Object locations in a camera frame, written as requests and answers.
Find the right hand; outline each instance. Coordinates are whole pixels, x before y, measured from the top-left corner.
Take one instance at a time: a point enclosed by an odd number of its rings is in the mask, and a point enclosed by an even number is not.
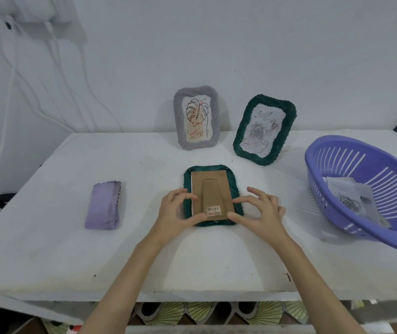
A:
[[[254,196],[241,196],[233,199],[233,202],[248,202],[256,206],[262,213],[262,216],[259,219],[250,219],[234,212],[228,212],[228,219],[245,226],[260,239],[269,243],[273,248],[289,240],[290,236],[282,224],[285,208],[279,206],[277,197],[267,195],[265,192],[249,186],[247,190],[254,193],[258,198]]]

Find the left hand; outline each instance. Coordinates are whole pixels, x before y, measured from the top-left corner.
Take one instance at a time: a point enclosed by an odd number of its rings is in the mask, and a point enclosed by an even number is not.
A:
[[[153,238],[164,247],[183,230],[207,219],[207,215],[204,213],[193,215],[188,219],[179,219],[177,210],[185,199],[195,200],[198,198],[184,188],[170,191],[163,197],[158,218],[149,231],[148,237]]]

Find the forearm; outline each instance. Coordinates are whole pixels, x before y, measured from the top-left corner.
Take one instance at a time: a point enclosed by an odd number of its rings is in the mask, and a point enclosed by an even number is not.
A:
[[[124,333],[141,286],[160,251],[161,246],[148,236],[137,244],[79,334]]]
[[[318,334],[365,333],[291,238],[276,246]]]

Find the hand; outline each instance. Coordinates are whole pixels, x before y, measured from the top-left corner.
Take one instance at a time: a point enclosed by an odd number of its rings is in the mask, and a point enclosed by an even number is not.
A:
[[[277,197],[267,195],[265,192],[249,186],[247,190],[254,193],[258,198],[254,196],[241,196],[233,199],[233,202],[248,202],[256,206],[262,213],[262,216],[260,219],[249,219],[237,213],[228,212],[228,219],[237,224],[242,224],[260,239],[269,243],[273,248],[279,246],[283,241],[290,239],[282,224],[285,208],[279,206]]]
[[[179,219],[177,210],[185,199],[197,199],[196,195],[187,193],[187,189],[170,191],[161,200],[160,211],[155,224],[149,231],[148,237],[152,237],[162,247],[177,237],[183,230],[207,219],[207,215],[199,213],[188,219]]]

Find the barcode sticker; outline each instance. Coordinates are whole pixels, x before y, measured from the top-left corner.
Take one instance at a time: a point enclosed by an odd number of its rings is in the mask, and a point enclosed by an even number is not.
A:
[[[208,217],[211,217],[213,215],[222,215],[222,210],[220,209],[220,206],[211,206],[207,208],[208,210]]]

